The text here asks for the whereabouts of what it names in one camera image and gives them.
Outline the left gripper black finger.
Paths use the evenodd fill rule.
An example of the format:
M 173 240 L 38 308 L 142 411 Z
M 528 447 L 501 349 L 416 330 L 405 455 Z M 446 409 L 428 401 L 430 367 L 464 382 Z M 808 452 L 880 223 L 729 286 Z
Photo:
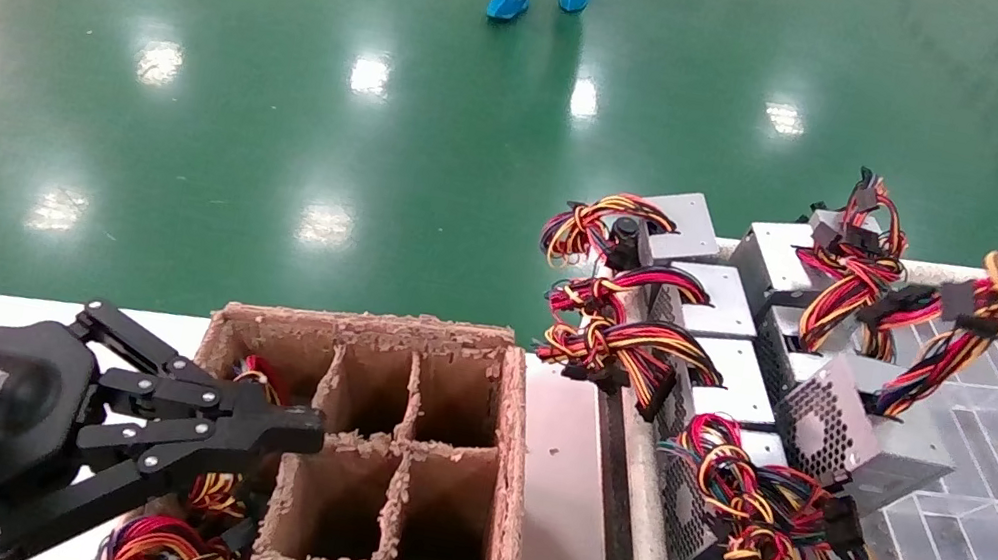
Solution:
M 258 367 L 244 368 L 235 379 L 215 377 L 114 306 L 93 300 L 70 326 L 85 345 L 103 344 L 128 363 L 93 378 L 111 408 L 181 420 L 236 419 L 278 436 L 324 440 L 323 414 L 283 404 Z
M 203 428 L 193 439 L 174 439 L 173 430 L 194 432 L 195 425 L 147 424 L 138 435 L 137 454 L 41 497 L 8 499 L 0 505 L 0 558 L 34 558 L 148 500 L 190 486 L 206 472 L 245 472 L 262 454 L 316 453 L 323 444 L 319 436 L 224 420 Z

